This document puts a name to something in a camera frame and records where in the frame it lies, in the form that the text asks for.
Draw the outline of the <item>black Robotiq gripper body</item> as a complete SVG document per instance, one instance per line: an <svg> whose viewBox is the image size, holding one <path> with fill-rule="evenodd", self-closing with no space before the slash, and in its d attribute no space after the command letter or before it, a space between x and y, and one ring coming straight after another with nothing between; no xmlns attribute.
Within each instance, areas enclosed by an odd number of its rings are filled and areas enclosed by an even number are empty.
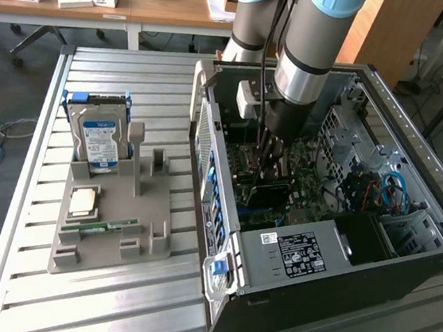
<svg viewBox="0 0 443 332"><path fill-rule="evenodd" d="M313 104L297 105L287 100L272 100L266 109L265 127L286 145L291 145L300 135Z"/></svg>

